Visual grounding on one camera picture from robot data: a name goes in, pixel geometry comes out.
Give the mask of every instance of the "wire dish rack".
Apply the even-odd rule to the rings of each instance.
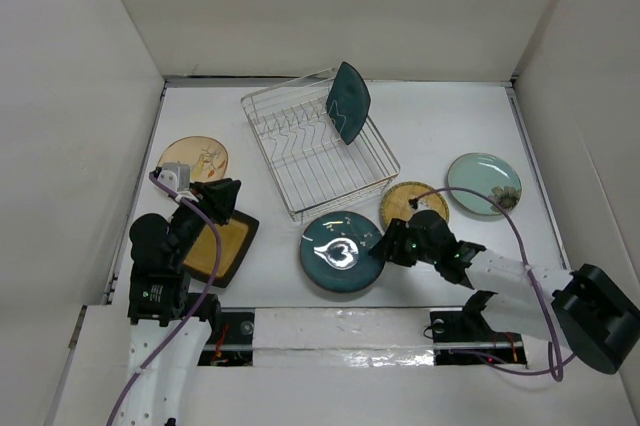
[[[338,69],[328,69],[242,98],[242,107],[293,220],[381,192],[400,164],[367,117],[346,145],[326,101]]]

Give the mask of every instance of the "floral plate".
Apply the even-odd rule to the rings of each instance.
[[[509,163],[492,154],[470,153],[456,159],[447,175],[449,186],[473,189],[489,196],[507,211],[516,207],[522,195],[520,177]],[[500,214],[498,208],[473,194],[453,191],[453,197],[477,214]]]
[[[183,163],[191,166],[191,182],[208,183],[224,178],[229,164],[225,147],[213,138],[189,136],[171,144],[158,160],[163,163]]]

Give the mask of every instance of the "cable connector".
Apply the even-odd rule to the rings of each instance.
[[[191,167],[182,163],[163,163],[156,175],[158,182],[174,193],[189,192]]]
[[[184,191],[182,193],[178,193],[175,195],[175,197],[173,198],[173,200],[180,204],[182,202],[182,199],[189,199],[191,201],[193,201],[194,203],[197,203],[199,201],[198,198],[195,197],[195,195],[191,192],[191,191]]]

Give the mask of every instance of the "white arm segment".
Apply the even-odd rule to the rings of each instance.
[[[555,314],[551,309],[552,293],[564,289],[572,276],[569,271],[532,266],[542,287],[560,344],[567,346]],[[551,340],[549,327],[521,261],[505,258],[493,251],[481,251],[466,270],[473,289],[496,293],[487,302],[482,317],[496,332],[511,331]]]
[[[166,328],[161,328],[158,321],[140,320],[137,325],[131,326],[127,378],[137,371],[178,323],[179,320],[175,320]],[[188,381],[193,378],[200,353],[210,335],[208,321],[189,319],[182,331],[135,382],[120,408],[116,424],[159,426],[165,425],[169,418],[175,418],[176,424],[180,425],[180,413],[190,386]]]

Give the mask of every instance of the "small yellow plate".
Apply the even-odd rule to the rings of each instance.
[[[235,210],[229,224],[218,228],[222,240],[222,257],[214,286],[225,288],[229,284],[242,264],[259,224],[257,219]],[[184,260],[184,265],[192,278],[206,283],[215,260],[216,238],[211,228],[205,226]]]
[[[182,163],[191,166],[191,182],[208,183],[224,178],[229,164],[225,147],[213,138],[189,136],[164,150],[158,166],[163,163]]]
[[[380,220],[384,229],[389,227],[393,218],[409,221],[415,213],[415,210],[409,206],[409,200],[433,191],[433,189],[428,184],[407,181],[397,184],[387,191],[380,204]],[[449,206],[440,193],[426,196],[420,200],[420,203],[434,210],[449,222]]]

